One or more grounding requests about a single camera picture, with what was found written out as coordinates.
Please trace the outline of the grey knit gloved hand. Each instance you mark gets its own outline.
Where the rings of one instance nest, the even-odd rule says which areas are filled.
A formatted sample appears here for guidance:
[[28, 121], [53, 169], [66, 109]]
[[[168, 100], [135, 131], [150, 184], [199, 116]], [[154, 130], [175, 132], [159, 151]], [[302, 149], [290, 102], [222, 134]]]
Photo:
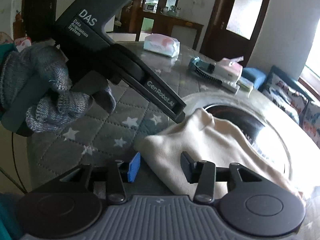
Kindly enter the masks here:
[[116, 107], [108, 81], [101, 76], [95, 82], [98, 91], [92, 95], [71, 91], [72, 81], [63, 54], [54, 46], [40, 42], [21, 52], [13, 44], [1, 45], [1, 111], [12, 107], [34, 74], [39, 74], [52, 94], [27, 108], [25, 122], [32, 132], [56, 132], [84, 116], [94, 102], [107, 113]]

